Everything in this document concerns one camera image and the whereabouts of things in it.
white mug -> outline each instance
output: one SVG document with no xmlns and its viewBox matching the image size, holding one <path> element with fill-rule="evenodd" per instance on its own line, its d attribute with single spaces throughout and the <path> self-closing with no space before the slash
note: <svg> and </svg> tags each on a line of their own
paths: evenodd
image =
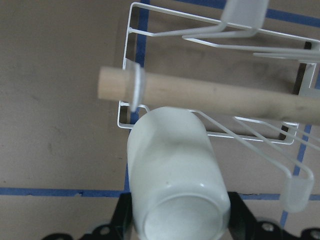
<svg viewBox="0 0 320 240">
<path fill-rule="evenodd" d="M 133 219 L 141 240 L 217 240 L 230 200 L 203 123 L 161 107 L 137 121 L 127 143 Z"/>
</svg>

white wire rack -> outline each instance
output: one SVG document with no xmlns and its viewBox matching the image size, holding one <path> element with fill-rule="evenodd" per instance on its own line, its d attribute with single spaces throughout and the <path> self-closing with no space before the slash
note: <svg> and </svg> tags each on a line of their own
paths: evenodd
<svg viewBox="0 0 320 240">
<path fill-rule="evenodd" d="M 124 47 L 124 56 L 123 56 L 123 65 L 122 68 L 126 69 L 126 64 L 128 60 L 126 59 L 127 56 L 127 47 L 128 47 L 128 37 L 130 34 L 140 34 L 144 36 L 152 37 L 153 33 L 148 31 L 141 31 L 138 29 L 134 29 L 131 27 L 131 15 L 133 8 L 139 8 L 139 9 L 146 9 L 149 11 L 156 11 L 158 13 L 167 14 L 167 15 L 174 15 L 181 18 L 187 18 L 192 19 L 196 21 L 201 21 L 205 23 L 211 23 L 213 25 L 219 24 L 220 21 L 217 19 L 207 18 L 203 16 L 193 15 L 189 13 L 184 13 L 176 10 L 166 9 L 162 7 L 152 6 L 148 4 L 138 3 L 134 2 L 131 5 L 130 12 L 129 12 L 129 18 L 128 18 L 128 24 L 127 24 L 127 30 L 126 30 L 126 40 L 125 40 L 125 47 Z M 245 26 L 238 25 L 238 24 L 229 24 L 228 27 L 232 27 L 235 29 L 246 29 Z M 320 41 L 317 39 L 311 39 L 306 38 L 302 36 L 296 36 L 296 35 L 290 35 L 286 33 L 281 32 L 275 32 L 270 31 L 266 29 L 259 29 L 259 33 L 265 34 L 265 35 L 271 35 L 279 38 L 286 38 L 291 40 L 296 40 L 300 42 L 310 42 L 314 48 L 318 48 L 320 45 Z M 302 84 L 300 87 L 299 95 L 301 96 L 309 96 L 309 97 L 320 97 L 320 90 L 312 88 L 312 80 L 315 77 L 317 69 L 316 63 L 307 63 L 305 72 L 302 79 Z M 123 129 L 132 129 L 134 126 L 133 124 L 128 124 L 126 122 L 121 122 L 121 112 L 123 108 L 129 108 L 130 104 L 124 101 L 119 101 L 118 105 L 118 116 L 117 116 L 117 125 L 120 128 Z M 145 109 L 146 112 L 149 112 L 150 109 L 146 105 L 138 105 L 139 108 Z M 320 147 L 312 144 L 308 141 L 303 140 L 302 137 L 299 137 L 298 135 L 307 136 L 308 138 L 313 139 L 317 143 L 320 143 L 320 138 L 310 135 L 309 133 L 306 133 L 300 129 L 299 123 L 295 122 L 282 122 L 282 126 L 286 128 L 286 130 L 279 128 L 273 124 L 270 124 L 263 120 L 257 120 L 257 119 L 249 119 L 249 118 L 243 118 L 243 117 L 237 117 L 234 116 L 233 120 L 239 124 L 244 130 L 248 131 L 250 134 L 248 135 L 239 135 L 235 132 L 228 129 L 225 125 L 219 123 L 215 119 L 211 118 L 207 114 L 198 111 L 198 110 L 191 110 L 191 112 L 194 112 L 197 115 L 200 115 L 202 118 L 209 121 L 214 126 L 221 129 L 223 132 L 213 132 L 208 131 L 207 134 L 210 137 L 219 137 L 219 138 L 229 138 L 234 139 L 236 141 L 239 141 L 241 144 L 243 144 L 245 147 L 249 148 L 250 150 L 256 152 L 258 155 L 262 156 L 264 159 L 269 161 L 271 164 L 273 164 L 275 167 L 281 169 L 283 173 L 286 176 L 286 181 L 284 184 L 284 188 L 282 190 L 281 194 L 281 202 L 283 203 L 284 209 L 288 212 L 299 212 L 305 208 L 305 206 L 308 203 L 309 196 L 312 192 L 313 185 L 314 185 L 314 175 L 312 171 L 303 163 L 299 162 L 296 157 L 291 156 L 288 152 L 284 151 L 283 148 L 279 146 L 280 145 L 292 145 L 294 141 L 298 141 L 310 148 L 313 148 L 317 151 L 320 151 Z M 285 136 L 284 139 L 271 139 L 263 136 L 263 134 L 259 133 L 259 131 L 251 126 L 249 126 L 249 123 L 258 124 L 260 126 L 264 126 L 266 128 L 269 128 L 271 131 L 276 131 L 279 134 L 282 134 Z M 269 153 L 262 151 L 258 146 L 253 145 L 250 143 L 250 141 L 255 142 L 264 142 L 265 144 L 269 145 L 273 150 L 277 151 L 281 155 L 283 155 L 287 160 L 294 163 L 296 166 L 300 167 L 301 170 L 303 170 L 306 173 L 306 177 L 302 178 L 300 176 L 295 176 L 291 173 L 291 171 L 281 164 L 277 159 L 274 159 L 272 156 L 270 156 Z"/>
</svg>

white cup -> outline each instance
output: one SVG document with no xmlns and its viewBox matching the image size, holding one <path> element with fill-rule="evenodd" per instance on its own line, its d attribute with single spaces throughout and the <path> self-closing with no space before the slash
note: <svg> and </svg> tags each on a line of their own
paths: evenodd
<svg viewBox="0 0 320 240">
<path fill-rule="evenodd" d="M 186 109 L 161 107 L 128 138 L 133 219 L 141 240 L 217 240 L 230 200 L 202 122 Z"/>
</svg>

wooden rod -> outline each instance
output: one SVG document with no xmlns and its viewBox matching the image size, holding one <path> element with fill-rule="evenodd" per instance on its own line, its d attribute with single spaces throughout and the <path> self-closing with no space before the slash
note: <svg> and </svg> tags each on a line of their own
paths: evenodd
<svg viewBox="0 0 320 240">
<path fill-rule="evenodd" d="M 141 104 L 320 125 L 318 98 L 154 73 L 146 73 L 145 79 Z M 98 97 L 130 102 L 132 84 L 127 71 L 102 67 Z"/>
</svg>

bolt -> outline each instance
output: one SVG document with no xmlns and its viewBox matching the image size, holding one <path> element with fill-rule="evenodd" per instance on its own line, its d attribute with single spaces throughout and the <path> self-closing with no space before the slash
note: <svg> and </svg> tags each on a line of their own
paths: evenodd
<svg viewBox="0 0 320 240">
<path fill-rule="evenodd" d="M 274 226 L 269 223 L 269 222 L 265 222 L 262 224 L 261 226 L 263 228 L 263 230 L 265 230 L 266 232 L 273 232 L 273 230 L 275 229 Z"/>
<path fill-rule="evenodd" d="M 314 239 L 320 239 L 320 231 L 318 230 L 313 230 L 310 232 L 311 237 L 313 237 Z"/>
</svg>

